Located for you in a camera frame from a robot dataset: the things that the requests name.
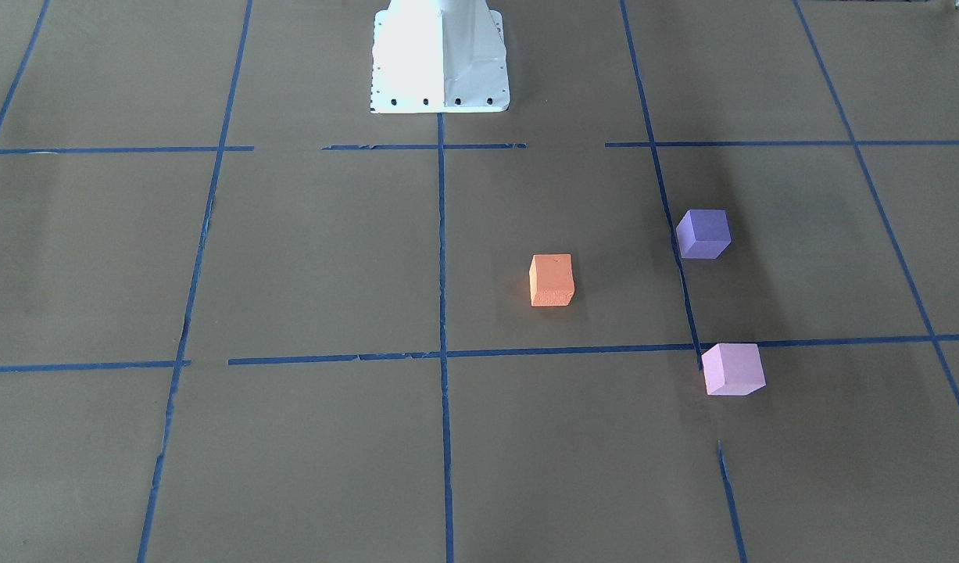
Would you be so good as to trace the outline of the orange foam cube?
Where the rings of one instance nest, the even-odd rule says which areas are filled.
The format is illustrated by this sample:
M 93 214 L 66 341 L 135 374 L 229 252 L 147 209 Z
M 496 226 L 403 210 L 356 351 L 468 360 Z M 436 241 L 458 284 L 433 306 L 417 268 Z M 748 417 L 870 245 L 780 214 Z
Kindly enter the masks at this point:
M 572 255 L 534 254 L 529 267 L 533 307 L 567 307 L 575 294 Z

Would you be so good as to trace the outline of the dark purple foam cube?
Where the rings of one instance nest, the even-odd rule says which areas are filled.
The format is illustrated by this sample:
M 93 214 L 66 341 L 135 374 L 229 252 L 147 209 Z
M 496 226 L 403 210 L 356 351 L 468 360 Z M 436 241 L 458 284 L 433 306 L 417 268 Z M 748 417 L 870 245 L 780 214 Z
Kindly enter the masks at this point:
M 675 234 L 682 259 L 718 259 L 732 243 L 725 210 L 687 210 Z

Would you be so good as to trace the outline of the light pink foam cube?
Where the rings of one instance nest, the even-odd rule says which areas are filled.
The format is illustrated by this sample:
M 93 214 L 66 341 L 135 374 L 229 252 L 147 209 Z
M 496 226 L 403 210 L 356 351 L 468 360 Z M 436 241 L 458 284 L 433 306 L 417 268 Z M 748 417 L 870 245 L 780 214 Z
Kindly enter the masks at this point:
M 764 388 L 764 365 L 756 343 L 716 343 L 702 353 L 709 396 L 746 396 Z

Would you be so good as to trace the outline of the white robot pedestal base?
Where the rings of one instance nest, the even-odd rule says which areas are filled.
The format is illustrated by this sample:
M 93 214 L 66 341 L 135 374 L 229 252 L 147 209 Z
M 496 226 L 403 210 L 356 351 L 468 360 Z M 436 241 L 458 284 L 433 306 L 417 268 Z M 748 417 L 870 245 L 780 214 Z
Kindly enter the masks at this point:
M 485 1 L 391 1 L 374 15 L 370 111 L 504 112 L 502 14 Z

